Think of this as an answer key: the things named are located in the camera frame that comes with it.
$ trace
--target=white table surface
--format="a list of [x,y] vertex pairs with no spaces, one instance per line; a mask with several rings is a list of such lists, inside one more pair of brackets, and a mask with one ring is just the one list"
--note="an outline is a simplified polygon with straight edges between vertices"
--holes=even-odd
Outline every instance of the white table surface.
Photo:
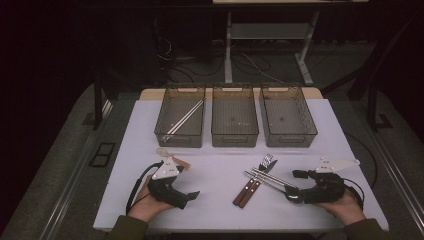
[[[191,164],[174,182],[178,191],[200,191],[184,210],[175,208],[159,214],[149,233],[167,232],[326,232],[342,225],[325,210],[307,204],[288,202],[283,194],[262,185],[244,209],[232,201],[247,183],[245,170],[257,167],[265,154],[278,159],[270,174],[298,187],[313,187],[312,179],[294,179],[292,170],[313,170],[321,157],[355,160],[334,112],[325,99],[307,100],[318,135],[309,148],[268,148],[265,145],[259,104],[256,110],[260,134],[255,148],[214,148],[211,139],[212,102],[206,101],[202,148],[167,148]],[[135,181],[151,164],[162,158],[154,134],[160,100],[137,101],[106,187],[94,228],[109,231],[125,206]],[[358,183],[365,192],[364,212],[375,218],[384,230],[387,220],[359,166],[338,174]]]

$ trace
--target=table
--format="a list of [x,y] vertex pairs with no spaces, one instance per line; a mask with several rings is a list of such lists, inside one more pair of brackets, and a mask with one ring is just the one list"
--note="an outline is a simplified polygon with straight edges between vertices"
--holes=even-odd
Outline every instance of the table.
[[[353,0],[350,2],[368,2],[368,0]],[[323,3],[323,0],[213,0],[214,4],[299,4],[299,3]],[[303,45],[295,59],[307,85],[312,85],[312,77],[305,63],[315,26],[318,21],[319,11],[315,11],[309,22],[305,23],[233,23],[231,12],[227,16],[226,54],[225,54],[225,82],[232,82],[231,67],[231,39],[303,39]]]
[[[312,180],[291,176],[295,169],[312,170],[321,157],[355,160],[346,138],[326,99],[315,88],[304,88],[304,94],[318,129],[309,148],[268,148],[258,114],[260,134],[255,148],[214,148],[210,133],[211,89],[206,91],[204,135],[202,148],[168,148],[170,153],[191,164],[173,186],[183,193],[200,191],[197,199],[188,202],[184,210],[171,209],[158,215],[150,224],[148,234],[169,232],[328,232],[340,230],[341,224],[325,210],[306,204],[288,202],[281,193],[261,186],[244,209],[232,201],[248,178],[250,170],[267,153],[278,159],[271,174],[299,187],[309,188]],[[151,164],[159,162],[158,143],[154,127],[159,114],[164,89],[145,90],[137,101],[123,138],[115,165],[106,187],[94,228],[109,231],[125,205],[136,179]],[[365,192],[364,212],[376,218],[388,230],[387,220],[378,205],[359,166],[341,170],[338,174],[358,183]]]

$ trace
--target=chopsticks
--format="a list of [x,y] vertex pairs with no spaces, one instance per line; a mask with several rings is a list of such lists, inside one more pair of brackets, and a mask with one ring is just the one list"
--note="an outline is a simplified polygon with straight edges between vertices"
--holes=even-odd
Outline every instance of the chopsticks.
[[264,173],[263,171],[260,171],[257,168],[253,168],[252,170],[255,173],[256,177],[260,177],[260,179],[263,180],[263,181],[269,180],[269,181],[271,181],[271,182],[273,182],[273,183],[275,183],[277,185],[283,186],[283,187],[289,186],[289,187],[296,188],[296,189],[299,189],[300,190],[300,188],[294,186],[293,184],[290,184],[290,183],[288,183],[286,181],[283,181],[283,180],[281,180],[281,179],[279,179],[277,177],[274,177],[274,176],[272,176],[272,175],[270,175],[268,173]]
[[196,105],[194,105],[194,107],[187,112],[186,115],[184,115],[184,117],[181,118],[180,121],[177,122],[177,124],[175,124],[167,133],[165,136],[163,136],[162,140],[164,142],[167,142],[169,140],[170,137],[172,137],[171,135],[174,134],[175,132],[178,131],[178,129],[196,112],[196,110],[202,106],[203,104],[203,100],[200,100]]

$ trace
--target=gray floor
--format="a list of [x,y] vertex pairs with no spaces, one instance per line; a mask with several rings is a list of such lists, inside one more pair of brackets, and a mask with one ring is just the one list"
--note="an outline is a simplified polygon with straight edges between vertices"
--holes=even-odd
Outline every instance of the gray floor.
[[[368,58],[373,47],[372,43],[313,44],[306,63],[314,86],[325,87],[355,70]],[[233,47],[233,81],[254,84],[272,81],[252,67],[250,61],[253,61],[273,78],[301,82],[302,76],[293,56],[299,49],[300,44],[293,42],[236,43]],[[171,79],[178,82],[193,79],[208,84],[224,81],[223,51],[219,42],[216,53],[212,63],[188,62],[190,56],[181,55],[183,64],[169,72]],[[424,200],[420,189],[423,182],[421,169],[424,169],[422,142],[383,94],[378,96],[378,113],[385,114],[393,128],[381,129],[378,133],[371,131],[365,123],[366,99],[349,101],[346,97],[348,89],[349,84],[346,84],[325,97],[330,100],[355,156],[361,160],[361,168],[369,183],[376,178],[373,191],[389,221],[393,239],[424,239],[422,226],[419,228],[414,219],[423,214],[420,209]],[[97,131],[87,125],[90,122],[87,118],[92,120],[93,99],[91,86],[75,103],[1,239],[94,240],[104,237],[105,233],[94,230],[92,225],[137,95],[122,94],[120,99],[107,105],[105,120]],[[88,163],[101,143],[115,143],[111,160],[106,168],[89,167]],[[396,174],[397,169],[407,185]],[[314,236],[324,240],[346,239],[343,232]],[[255,239],[292,238],[267,235],[255,236]]]

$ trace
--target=white tag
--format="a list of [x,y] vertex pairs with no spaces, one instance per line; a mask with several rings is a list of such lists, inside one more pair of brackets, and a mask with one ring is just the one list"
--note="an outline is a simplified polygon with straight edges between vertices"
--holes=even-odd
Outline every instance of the white tag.
[[153,174],[152,179],[162,179],[178,176],[180,172],[177,169],[177,165],[172,160],[172,157],[168,157],[162,164],[162,166]]
[[340,160],[321,158],[318,167],[315,169],[317,173],[337,172],[342,169],[358,166],[359,160]]

